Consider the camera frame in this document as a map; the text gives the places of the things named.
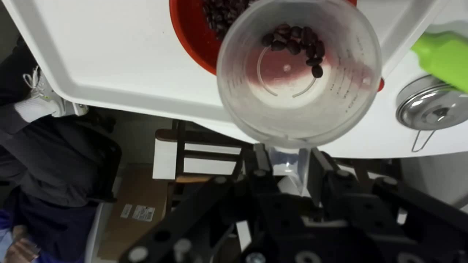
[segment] green sponge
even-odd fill
[[[466,39],[455,33],[424,34],[411,50],[426,72],[468,94]]]

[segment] white label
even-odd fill
[[[136,207],[133,212],[134,221],[151,223],[152,217],[155,217],[156,209],[151,207]]]
[[[132,208],[133,208],[133,207],[127,204],[127,205],[121,209],[120,218],[127,220],[127,218],[130,217]]]

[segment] red bowl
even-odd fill
[[[205,71],[216,75],[221,41],[209,30],[202,11],[203,0],[170,0],[175,36],[189,56]]]

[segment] dark clothing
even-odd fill
[[[95,215],[86,196],[104,157],[73,120],[45,117],[28,125],[15,112],[29,91],[22,75],[34,68],[23,43],[0,65],[0,182],[16,188],[6,215],[12,226],[26,226],[47,256],[76,262]]]
[[[15,112],[13,103],[29,91],[22,75],[34,68],[25,44],[0,65],[0,180],[57,207],[85,207],[102,157],[73,120],[45,117],[28,125]]]

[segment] cardboard box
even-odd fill
[[[168,209],[171,188],[152,182],[152,167],[132,167],[121,180],[98,256],[117,261],[152,230]]]

